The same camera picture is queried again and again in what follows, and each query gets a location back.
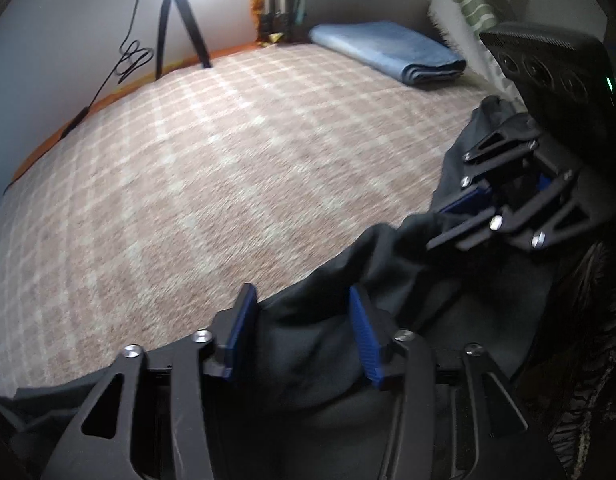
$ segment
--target wrinkled dark fabric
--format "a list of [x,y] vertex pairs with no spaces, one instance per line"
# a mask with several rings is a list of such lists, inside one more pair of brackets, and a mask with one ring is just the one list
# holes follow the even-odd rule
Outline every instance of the wrinkled dark fabric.
[[[462,155],[514,114],[491,96],[473,112],[443,161],[433,205],[460,190]],[[221,440],[235,478],[377,478],[393,396],[363,378],[347,318],[349,287],[434,348],[478,341],[512,376],[530,351],[556,276],[556,256],[531,258],[505,246],[434,256],[426,242],[460,218],[432,212],[398,228],[376,225],[309,277],[262,302],[255,379],[217,396]],[[20,390],[11,409],[20,453],[37,468],[97,372],[59,388]]]

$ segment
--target tangled cord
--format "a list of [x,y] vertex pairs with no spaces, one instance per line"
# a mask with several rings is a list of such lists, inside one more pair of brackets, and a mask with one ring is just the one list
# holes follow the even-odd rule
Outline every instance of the tangled cord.
[[86,115],[88,115],[90,111],[90,107],[95,103],[102,89],[104,88],[104,86],[106,86],[106,83],[110,80],[112,76],[114,75],[118,76],[119,80],[117,81],[117,84],[121,84],[135,70],[137,70],[140,67],[143,67],[146,63],[150,62],[150,60],[154,57],[154,49],[150,47],[141,46],[141,44],[139,43],[139,40],[133,40],[128,46],[126,46],[126,41],[128,41],[128,38],[130,38],[130,33],[133,30],[134,18],[137,14],[138,6],[139,6],[139,0],[134,0],[133,15],[130,18],[130,26],[128,27],[128,32],[126,33],[126,37],[121,42],[121,45],[119,45],[119,54],[120,54],[119,61],[115,63],[115,66],[108,74],[108,77],[104,79],[104,82],[99,87],[99,90],[97,90],[96,94],[92,98],[92,101],[90,101],[90,104],[86,106],[85,108],[83,108],[83,110],[80,111],[72,121],[70,121],[68,126],[64,128],[60,136],[60,139],[65,138],[70,132],[72,132],[79,125],[79,123],[81,123],[85,119]]

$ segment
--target black tripod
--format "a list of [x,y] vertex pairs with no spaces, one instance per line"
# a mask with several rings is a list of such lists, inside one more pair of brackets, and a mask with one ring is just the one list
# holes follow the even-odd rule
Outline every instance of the black tripod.
[[[157,73],[156,78],[159,79],[163,73],[163,47],[166,42],[166,28],[168,27],[168,15],[170,12],[170,4],[172,0],[163,0],[161,4],[161,13],[159,15],[159,33],[157,35]],[[210,56],[208,55],[208,49],[203,42],[203,37],[195,22],[195,17],[190,8],[188,0],[175,0],[179,14],[184,22],[185,30],[187,30],[190,41],[195,47],[197,56],[201,61],[204,68],[212,68],[210,64]]]

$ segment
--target folded blue cloth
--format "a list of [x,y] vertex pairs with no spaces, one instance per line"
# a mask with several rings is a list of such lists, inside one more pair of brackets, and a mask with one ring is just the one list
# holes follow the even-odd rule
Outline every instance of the folded blue cloth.
[[446,46],[392,22],[317,25],[310,39],[410,86],[454,78],[466,68]]

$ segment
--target plaid blanket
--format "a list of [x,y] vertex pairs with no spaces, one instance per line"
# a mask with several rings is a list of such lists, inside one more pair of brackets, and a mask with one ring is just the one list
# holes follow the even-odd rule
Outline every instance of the plaid blanket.
[[408,88],[315,45],[165,76],[86,120],[0,206],[0,395],[266,297],[427,208],[485,92]]

